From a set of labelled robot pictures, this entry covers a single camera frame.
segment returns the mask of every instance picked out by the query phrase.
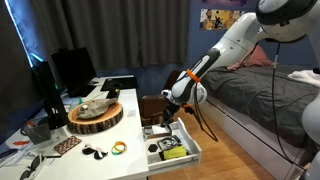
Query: poster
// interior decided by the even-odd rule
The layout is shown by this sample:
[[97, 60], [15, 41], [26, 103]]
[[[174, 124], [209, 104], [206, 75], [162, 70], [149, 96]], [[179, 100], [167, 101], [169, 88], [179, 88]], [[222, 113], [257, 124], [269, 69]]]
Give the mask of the poster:
[[245, 6], [247, 0], [202, 0], [204, 3], [221, 6]]
[[200, 29], [229, 29], [244, 13], [244, 11], [201, 9]]

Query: chair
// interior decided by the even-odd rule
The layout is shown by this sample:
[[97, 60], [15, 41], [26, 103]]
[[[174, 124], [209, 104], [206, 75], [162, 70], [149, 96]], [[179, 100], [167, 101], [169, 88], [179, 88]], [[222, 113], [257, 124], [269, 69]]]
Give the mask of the chair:
[[[167, 78], [163, 89], [171, 90], [181, 71], [173, 70]], [[167, 105], [167, 99], [162, 94], [145, 95], [138, 100], [142, 126], [159, 124]]]

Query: gray bedsheet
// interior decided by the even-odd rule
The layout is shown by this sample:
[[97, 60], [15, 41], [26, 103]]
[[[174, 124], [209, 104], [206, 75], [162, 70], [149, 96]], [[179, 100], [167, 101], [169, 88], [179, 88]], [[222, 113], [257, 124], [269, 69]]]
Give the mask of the gray bedsheet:
[[[287, 75], [302, 67], [278, 65], [275, 76], [275, 107], [280, 137], [295, 146], [303, 147], [306, 133], [301, 117], [304, 108], [318, 94], [313, 85], [294, 81]], [[246, 67], [237, 71], [217, 68], [209, 71], [201, 83], [208, 94], [236, 111], [248, 115], [262, 127], [275, 133], [272, 109], [273, 66]]]

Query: pillow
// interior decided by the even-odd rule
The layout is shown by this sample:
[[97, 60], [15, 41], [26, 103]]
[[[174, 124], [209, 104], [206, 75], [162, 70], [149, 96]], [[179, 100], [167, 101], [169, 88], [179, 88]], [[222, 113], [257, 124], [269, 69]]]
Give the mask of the pillow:
[[253, 51], [252, 55], [250, 56], [250, 52], [252, 49], [237, 63], [230, 65], [227, 67], [228, 70], [237, 70], [240, 67], [253, 67], [253, 66], [271, 66], [273, 62], [267, 57], [264, 50], [257, 45], [256, 49]]

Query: open drawer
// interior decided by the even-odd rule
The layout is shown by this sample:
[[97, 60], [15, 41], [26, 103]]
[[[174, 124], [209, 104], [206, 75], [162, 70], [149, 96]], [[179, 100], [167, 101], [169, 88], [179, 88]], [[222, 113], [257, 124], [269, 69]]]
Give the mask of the open drawer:
[[[149, 175], [200, 163], [202, 150], [198, 143], [188, 134], [180, 118], [178, 118], [176, 122], [171, 123], [169, 128], [160, 128], [159, 126], [160, 125], [157, 124], [143, 127], [146, 153], [148, 156]], [[162, 152], [162, 149], [160, 148], [158, 141], [174, 135], [180, 139], [180, 143], [188, 153], [183, 157], [162, 160], [159, 154]], [[157, 150], [155, 152], [150, 152], [150, 145], [156, 145], [158, 147]]]

